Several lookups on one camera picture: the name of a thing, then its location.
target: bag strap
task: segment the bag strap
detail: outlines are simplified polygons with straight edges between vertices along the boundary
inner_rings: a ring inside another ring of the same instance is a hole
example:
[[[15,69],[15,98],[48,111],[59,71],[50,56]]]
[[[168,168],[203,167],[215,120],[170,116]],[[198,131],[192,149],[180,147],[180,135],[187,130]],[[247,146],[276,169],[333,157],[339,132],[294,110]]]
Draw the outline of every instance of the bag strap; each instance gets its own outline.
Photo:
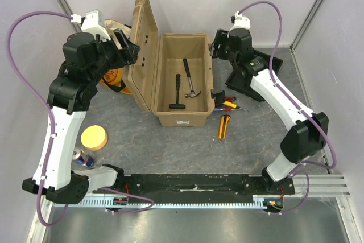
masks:
[[[107,85],[112,91],[115,91],[115,92],[120,92],[122,91],[124,88],[126,88],[126,85],[124,83],[123,80],[121,80],[121,83],[120,83],[120,87],[118,87],[117,85],[110,85],[106,80],[105,78],[103,77],[102,80],[104,81],[105,85]]]

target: yellow bag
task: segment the yellow bag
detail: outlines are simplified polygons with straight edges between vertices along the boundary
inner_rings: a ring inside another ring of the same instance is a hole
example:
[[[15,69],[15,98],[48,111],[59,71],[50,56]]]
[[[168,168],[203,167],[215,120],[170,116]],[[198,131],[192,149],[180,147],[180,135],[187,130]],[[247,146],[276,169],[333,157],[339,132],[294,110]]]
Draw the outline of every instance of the yellow bag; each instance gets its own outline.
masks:
[[[112,31],[120,29],[124,32],[128,39],[130,38],[131,28],[114,20],[107,19],[104,22],[106,29],[110,29]],[[131,95],[131,91],[129,90],[129,88],[126,87],[125,83],[122,80],[122,74],[122,68],[111,69],[103,76],[102,81],[100,82],[101,84],[110,88],[112,91]]]

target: open lid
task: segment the open lid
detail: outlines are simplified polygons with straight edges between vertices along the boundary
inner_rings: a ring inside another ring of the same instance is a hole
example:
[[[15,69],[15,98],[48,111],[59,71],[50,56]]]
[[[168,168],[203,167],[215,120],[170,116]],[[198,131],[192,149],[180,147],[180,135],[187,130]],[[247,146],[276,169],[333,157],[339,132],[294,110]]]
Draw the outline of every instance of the open lid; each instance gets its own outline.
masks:
[[[134,65],[123,69],[122,79],[138,105],[151,110],[159,34],[149,0],[136,0],[130,41],[140,46]]]

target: open box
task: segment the open box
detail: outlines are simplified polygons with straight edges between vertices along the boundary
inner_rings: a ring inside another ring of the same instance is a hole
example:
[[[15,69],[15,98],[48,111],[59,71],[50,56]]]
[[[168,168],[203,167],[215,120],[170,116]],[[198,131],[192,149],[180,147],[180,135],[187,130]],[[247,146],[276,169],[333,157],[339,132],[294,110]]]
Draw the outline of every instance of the open box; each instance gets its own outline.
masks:
[[[138,105],[153,111],[162,126],[205,126],[214,109],[212,60],[207,34],[159,35],[149,0],[136,0],[130,41],[140,46],[138,60],[125,66],[123,81]],[[185,98],[190,87],[183,65],[187,58],[195,98]],[[179,103],[184,110],[173,110],[176,102],[176,74],[181,74]]]

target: blue and silver can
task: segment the blue and silver can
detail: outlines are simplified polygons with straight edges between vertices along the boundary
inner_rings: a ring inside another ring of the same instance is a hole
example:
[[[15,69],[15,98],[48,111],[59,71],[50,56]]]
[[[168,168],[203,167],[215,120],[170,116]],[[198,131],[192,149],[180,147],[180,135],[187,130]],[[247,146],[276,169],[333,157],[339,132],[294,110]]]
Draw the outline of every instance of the blue and silver can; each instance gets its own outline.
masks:
[[[86,152],[78,147],[73,149],[72,160],[77,162],[80,165],[86,166],[87,168],[91,168],[95,163],[94,159],[86,154]]]

